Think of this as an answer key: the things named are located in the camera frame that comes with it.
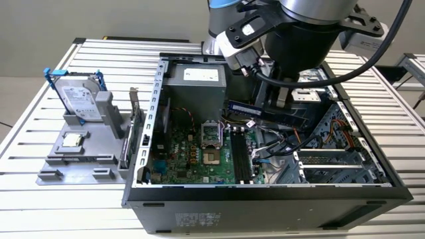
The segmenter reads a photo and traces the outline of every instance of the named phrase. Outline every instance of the aluminum slatted table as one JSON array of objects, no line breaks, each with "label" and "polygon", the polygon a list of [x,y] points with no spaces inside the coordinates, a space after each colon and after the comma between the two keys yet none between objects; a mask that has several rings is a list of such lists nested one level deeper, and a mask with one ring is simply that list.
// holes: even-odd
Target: aluminum slatted table
[{"label": "aluminum slatted table", "polygon": [[[131,109],[131,87],[139,88],[146,109],[160,52],[199,54],[202,46],[87,40],[83,44],[72,44],[56,69],[76,72],[100,69],[120,110]],[[336,75],[359,68],[366,60],[343,51],[332,51],[327,58]],[[425,123],[376,69],[344,83],[343,87],[415,200],[350,232],[338,234],[195,234],[178,237],[425,238]],[[62,102],[44,84],[0,145],[0,232],[6,232],[0,238],[156,238],[146,233],[134,211],[120,206],[124,185],[36,185],[36,173],[64,124],[63,112]]]}]

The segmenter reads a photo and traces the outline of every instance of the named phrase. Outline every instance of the wire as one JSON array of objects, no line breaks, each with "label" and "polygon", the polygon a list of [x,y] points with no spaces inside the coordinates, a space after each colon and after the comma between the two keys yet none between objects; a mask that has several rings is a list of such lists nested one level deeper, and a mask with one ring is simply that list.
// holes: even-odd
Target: wire
[{"label": "wire", "polygon": [[[340,119],[334,119],[334,120],[331,121],[331,130],[330,130],[330,135],[328,135],[328,137],[327,137],[327,139],[326,139],[326,143],[330,142],[330,140],[332,139],[332,136],[334,136],[334,131],[335,131],[335,130],[334,130],[334,123],[338,123],[339,126],[348,126],[348,124],[347,124],[343,120],[340,120]],[[350,144],[350,146],[351,146],[351,147],[355,147],[355,141],[354,141],[351,135],[348,134],[347,130],[343,130],[343,134],[344,134],[344,137],[346,137],[346,139],[347,139],[347,143]]]},{"label": "wire", "polygon": [[296,128],[294,128],[294,132],[295,132],[295,135],[298,136],[299,143],[302,143],[300,135]]},{"label": "wire", "polygon": [[411,76],[410,78],[407,78],[406,81],[402,82],[402,84],[396,87],[396,90],[399,90],[399,88],[406,84],[406,82],[408,82],[410,79],[412,79],[413,76]]},{"label": "wire", "polygon": [[10,125],[10,124],[7,124],[7,123],[3,123],[2,121],[0,121],[0,124],[3,124],[4,126],[7,126],[7,127],[10,127],[10,128],[14,128],[12,125]]},{"label": "wire", "polygon": [[379,60],[382,59],[382,57],[384,56],[392,41],[398,35],[398,32],[400,30],[400,27],[403,25],[403,22],[406,20],[410,8],[411,8],[411,4],[412,4],[413,0],[404,0],[404,3],[400,7],[395,22],[394,22],[394,26],[388,32],[388,35],[383,41],[383,44],[378,50],[378,52],[375,53],[375,55],[371,57],[370,61],[360,67],[358,68],[355,71],[352,71],[351,73],[348,73],[344,76],[332,78],[330,80],[326,81],[314,81],[314,82],[284,82],[284,81],[279,81],[271,77],[268,77],[267,75],[263,74],[263,72],[260,71],[259,67],[252,69],[252,73],[254,76],[270,83],[274,86],[278,87],[284,87],[284,88],[290,88],[290,89],[296,89],[296,88],[319,88],[319,87],[326,87],[326,86],[331,86],[331,85],[336,85],[340,84],[348,80],[352,80],[354,78],[356,78],[358,76],[360,76],[362,74],[366,73],[366,71],[368,71],[375,64],[379,62]]},{"label": "wire", "polygon": [[419,100],[419,101],[417,101],[417,103],[415,104],[415,106],[413,106],[413,109],[415,109],[415,110],[416,110],[416,109],[417,109],[417,107],[420,106],[421,102],[423,102],[423,101],[421,101],[421,100]]},{"label": "wire", "polygon": [[196,132],[196,130],[195,130],[195,120],[194,120],[194,115],[192,115],[192,113],[188,111],[188,109],[187,109],[187,108],[174,108],[174,110],[182,110],[182,111],[186,111],[186,112],[190,114],[191,121],[192,121],[192,130],[194,130],[194,132]]},{"label": "wire", "polygon": [[286,151],[286,152],[275,152],[275,153],[272,153],[270,156],[267,156],[267,157],[263,158],[263,159],[268,159],[268,158],[271,158],[271,157],[274,157],[274,156],[284,157],[284,156],[291,155],[295,151],[298,151],[299,149],[304,148],[306,145],[308,145],[310,142],[311,142],[312,140],[315,140],[315,139],[319,140],[319,141],[323,140],[323,139],[322,139],[322,136],[319,136],[319,135],[312,135],[303,143],[300,143],[300,144],[299,144],[296,147],[294,147],[291,150],[288,150],[288,151]]},{"label": "wire", "polygon": [[[348,124],[347,124],[343,120],[338,119],[338,121],[339,121],[344,126],[348,126]],[[343,130],[343,134],[344,134],[344,136],[346,136],[346,138],[347,138],[347,143],[348,143],[350,146],[354,148],[354,147],[355,147],[355,141],[354,141],[354,139],[352,139],[352,137],[351,137],[348,131],[347,131],[347,130]]]},{"label": "wire", "polygon": [[279,172],[282,172],[282,170],[283,170],[283,168],[280,168],[280,169],[272,174],[272,176],[267,179],[267,182],[268,182],[268,183],[271,183],[271,179],[274,178],[274,176],[275,176]]},{"label": "wire", "polygon": [[243,120],[232,120],[232,119],[228,119],[226,118],[224,116],[222,116],[222,119],[228,122],[228,123],[235,123],[235,124],[246,124],[247,121],[243,121]]}]

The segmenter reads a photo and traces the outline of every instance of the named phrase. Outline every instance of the sticker on computer case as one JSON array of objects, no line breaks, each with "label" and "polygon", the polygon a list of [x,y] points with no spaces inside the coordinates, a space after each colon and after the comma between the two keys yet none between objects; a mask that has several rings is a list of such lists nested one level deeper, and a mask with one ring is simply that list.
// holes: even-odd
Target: sticker on computer case
[{"label": "sticker on computer case", "polygon": [[219,225],[222,213],[176,213],[179,227],[214,227]]},{"label": "sticker on computer case", "polygon": [[75,114],[86,121],[102,120],[91,91],[84,87],[64,86],[62,91]]},{"label": "sticker on computer case", "polygon": [[184,75],[186,81],[219,81],[218,69],[187,68]]}]

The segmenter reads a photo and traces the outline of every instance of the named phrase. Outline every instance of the black cable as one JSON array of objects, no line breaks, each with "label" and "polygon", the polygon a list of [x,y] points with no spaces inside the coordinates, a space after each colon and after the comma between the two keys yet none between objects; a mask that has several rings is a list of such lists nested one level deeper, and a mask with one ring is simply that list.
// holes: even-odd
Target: black cable
[{"label": "black cable", "polygon": [[279,152],[278,151],[278,152],[272,153],[270,156],[267,156],[263,159],[268,159],[268,158],[271,158],[274,156],[284,157],[284,156],[292,155],[295,151],[298,151],[299,149],[304,148],[310,144],[310,142],[312,140],[319,139],[319,138],[322,138],[319,135],[314,135],[304,142],[302,142],[296,147],[294,147],[291,150],[288,150],[287,152]]},{"label": "black cable", "polygon": [[10,124],[7,124],[7,123],[3,123],[2,121],[0,121],[0,124],[3,124],[3,125],[4,125],[4,126],[7,126],[7,127],[14,128],[14,126],[12,126],[12,125],[10,125]]},{"label": "black cable", "polygon": [[413,76],[411,76],[410,78],[407,78],[406,81],[402,82],[402,84],[396,87],[396,90],[399,90],[399,88],[404,85],[406,82],[408,82],[410,79],[412,79]]},{"label": "black cable", "polygon": [[356,78],[358,76],[364,74],[366,71],[368,71],[375,66],[375,64],[379,62],[380,58],[386,54],[386,52],[392,44],[392,41],[398,35],[398,32],[400,30],[402,24],[406,20],[406,17],[407,17],[410,8],[411,8],[411,4],[412,4],[412,0],[404,0],[404,3],[400,7],[400,10],[399,10],[399,13],[398,13],[398,16],[395,19],[394,26],[390,30],[390,33],[386,37],[386,40],[384,40],[378,52],[375,53],[375,55],[372,56],[370,61],[360,68],[358,68],[355,71],[352,71],[347,75],[332,78],[332,79],[326,80],[326,81],[314,81],[314,82],[283,82],[283,81],[279,81],[276,79],[272,79],[267,75],[264,75],[259,68],[254,68],[254,70],[252,70],[254,75],[256,76],[256,78],[259,80],[270,83],[271,85],[278,86],[278,87],[290,88],[290,89],[326,87],[326,86],[336,85],[336,84],[340,84],[346,81],[352,80],[354,78]]},{"label": "black cable", "polygon": [[416,110],[417,109],[417,107],[420,106],[420,104],[421,104],[421,100],[419,100],[419,102],[415,104],[415,106],[413,106],[413,109]]}]

